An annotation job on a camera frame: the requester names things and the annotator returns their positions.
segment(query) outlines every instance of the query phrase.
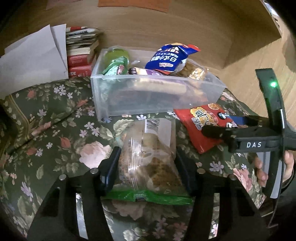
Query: snack bag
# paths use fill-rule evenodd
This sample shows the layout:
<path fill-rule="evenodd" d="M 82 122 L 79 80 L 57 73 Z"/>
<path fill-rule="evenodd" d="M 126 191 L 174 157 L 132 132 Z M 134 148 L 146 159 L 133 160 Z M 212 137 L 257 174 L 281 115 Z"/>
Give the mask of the snack bag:
<path fill-rule="evenodd" d="M 235 122 L 226 116 L 221 106 L 214 103 L 192 109 L 174 110 L 174 112 L 185 125 L 192 144 L 200 154 L 222 142 L 219 139 L 205 137 L 202 134 L 204 125 L 237 127 Z"/>
<path fill-rule="evenodd" d="M 166 44 L 157 50 L 145 69 L 158 70 L 164 74 L 179 72 L 184 68 L 188 55 L 199 51 L 195 45 Z"/>
<path fill-rule="evenodd" d="M 159 204 L 192 203 L 175 166 L 175 119 L 133 121 L 121 133 L 119 184 L 108 198 Z"/>

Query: human hand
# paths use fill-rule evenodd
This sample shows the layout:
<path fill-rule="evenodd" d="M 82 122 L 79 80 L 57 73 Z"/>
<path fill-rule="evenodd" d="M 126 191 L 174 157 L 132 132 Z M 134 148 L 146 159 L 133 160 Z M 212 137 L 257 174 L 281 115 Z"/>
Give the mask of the human hand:
<path fill-rule="evenodd" d="M 283 176 L 283 182 L 288 180 L 293 171 L 293 166 L 294 166 L 294 158 L 293 154 L 291 151 L 286 151 L 285 152 L 285 163 L 286 163 L 286 170 Z M 254 160 L 255 167 L 257 168 L 257 178 L 258 178 L 258 183 L 260 186 L 265 187 L 266 186 L 266 181 L 268 180 L 268 174 L 265 173 L 262 170 L 262 165 L 263 162 L 260 160 L 259 157 L 256 157 Z"/>

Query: book spine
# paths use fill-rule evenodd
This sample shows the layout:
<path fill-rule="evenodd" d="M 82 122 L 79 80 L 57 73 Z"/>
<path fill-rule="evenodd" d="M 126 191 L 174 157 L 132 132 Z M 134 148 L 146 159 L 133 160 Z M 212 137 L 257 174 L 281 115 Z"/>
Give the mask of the book spine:
<path fill-rule="evenodd" d="M 76 67 L 90 64 L 87 60 L 88 54 L 68 56 L 68 67 Z"/>
<path fill-rule="evenodd" d="M 92 65 L 77 66 L 69 68 L 69 78 L 70 77 L 89 77 L 91 76 Z"/>
<path fill-rule="evenodd" d="M 66 28 L 66 33 L 69 33 L 69 32 L 73 32 L 73 31 L 76 31 L 76 30 L 82 30 L 82 29 L 85 29 L 87 27 L 68 27 Z"/>

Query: stack of books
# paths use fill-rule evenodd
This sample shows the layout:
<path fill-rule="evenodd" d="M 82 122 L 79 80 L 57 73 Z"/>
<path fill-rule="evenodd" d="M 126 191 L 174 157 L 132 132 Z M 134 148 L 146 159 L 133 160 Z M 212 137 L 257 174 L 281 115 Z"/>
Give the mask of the stack of books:
<path fill-rule="evenodd" d="M 99 45 L 96 28 L 70 27 L 66 28 L 66 48 L 68 73 L 70 77 L 87 77 L 96 63 L 95 49 Z"/>

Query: red book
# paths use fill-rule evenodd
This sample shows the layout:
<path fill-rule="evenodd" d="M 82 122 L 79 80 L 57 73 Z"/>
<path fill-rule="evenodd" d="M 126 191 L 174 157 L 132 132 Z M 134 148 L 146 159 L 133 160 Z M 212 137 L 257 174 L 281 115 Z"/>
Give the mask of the red book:
<path fill-rule="evenodd" d="M 66 28 L 66 33 L 77 31 L 77 30 L 82 30 L 82 29 L 86 29 L 86 28 L 88 28 L 88 27 L 77 27 L 77 26 L 68 27 L 68 28 Z"/>
<path fill-rule="evenodd" d="M 92 63 L 94 59 L 94 51 L 89 54 L 79 54 L 67 56 L 68 67 L 84 66 Z"/>
<path fill-rule="evenodd" d="M 96 56 L 94 56 L 92 62 L 88 65 L 69 67 L 68 68 L 69 78 L 75 77 L 75 76 L 77 77 L 91 76 L 91 72 L 94 68 L 95 63 L 96 63 Z"/>

